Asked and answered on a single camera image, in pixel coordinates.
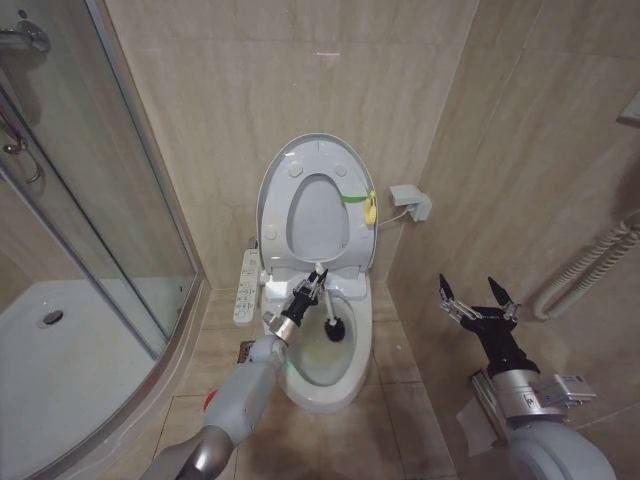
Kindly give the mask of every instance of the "tiled floor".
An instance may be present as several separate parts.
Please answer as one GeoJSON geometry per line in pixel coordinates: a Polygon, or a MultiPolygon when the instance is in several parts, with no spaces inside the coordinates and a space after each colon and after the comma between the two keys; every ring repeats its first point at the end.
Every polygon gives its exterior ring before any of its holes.
{"type": "MultiPolygon", "coordinates": [[[[411,348],[384,284],[373,293],[373,357],[362,391],[347,408],[314,415],[276,389],[254,435],[221,479],[456,479],[411,348]]],[[[231,320],[235,291],[213,292],[196,352],[171,404],[131,452],[101,478],[137,479],[168,445],[202,423],[206,394],[233,369],[240,341],[255,338],[231,320]]]]}

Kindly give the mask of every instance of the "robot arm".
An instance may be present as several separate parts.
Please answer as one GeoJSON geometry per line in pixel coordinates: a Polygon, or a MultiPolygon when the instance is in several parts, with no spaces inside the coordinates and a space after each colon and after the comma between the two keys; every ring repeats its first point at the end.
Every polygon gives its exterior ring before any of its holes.
{"type": "Polygon", "coordinates": [[[327,276],[312,272],[294,288],[280,315],[269,321],[273,335],[258,338],[244,363],[206,406],[203,428],[189,440],[163,450],[142,480],[209,480],[224,470],[233,450],[253,433],[276,384],[287,348],[296,339],[307,308],[318,303],[327,276]]]}
{"type": "Polygon", "coordinates": [[[440,275],[441,308],[482,343],[489,366],[472,376],[478,400],[509,441],[509,458],[517,478],[536,480],[615,480],[598,448],[567,427],[567,409],[595,397],[580,375],[540,380],[538,366],[527,358],[511,332],[518,305],[489,277],[500,305],[469,307],[453,296],[440,275]]]}

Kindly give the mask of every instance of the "white toilet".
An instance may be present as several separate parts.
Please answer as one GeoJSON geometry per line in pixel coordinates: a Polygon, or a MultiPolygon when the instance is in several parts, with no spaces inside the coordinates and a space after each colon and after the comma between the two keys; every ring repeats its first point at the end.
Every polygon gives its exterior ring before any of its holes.
{"type": "Polygon", "coordinates": [[[367,375],[372,335],[368,269],[377,222],[365,222],[363,199],[373,190],[356,152],[324,134],[289,142],[260,186],[256,218],[264,268],[262,315],[279,313],[291,290],[321,262],[329,269],[326,285],[334,313],[346,327],[345,338],[331,342],[320,301],[307,310],[298,342],[282,367],[283,390],[311,412],[333,412],[348,405],[367,375]]]}

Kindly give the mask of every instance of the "smart toilet control panel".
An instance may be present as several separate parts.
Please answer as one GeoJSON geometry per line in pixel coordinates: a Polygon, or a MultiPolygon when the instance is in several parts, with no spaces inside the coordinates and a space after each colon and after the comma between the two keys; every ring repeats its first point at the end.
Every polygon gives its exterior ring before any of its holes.
{"type": "Polygon", "coordinates": [[[258,299],[258,278],[260,277],[260,252],[257,248],[247,248],[242,259],[240,282],[233,321],[238,326],[246,326],[253,320],[258,299]]]}

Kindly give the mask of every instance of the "black toilet brush head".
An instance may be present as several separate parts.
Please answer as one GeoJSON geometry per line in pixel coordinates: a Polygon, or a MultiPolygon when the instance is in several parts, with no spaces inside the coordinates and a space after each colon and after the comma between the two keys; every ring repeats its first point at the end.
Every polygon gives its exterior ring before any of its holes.
{"type": "Polygon", "coordinates": [[[333,320],[327,318],[324,331],[332,342],[341,342],[345,335],[344,322],[339,317],[333,317],[333,320]]]}

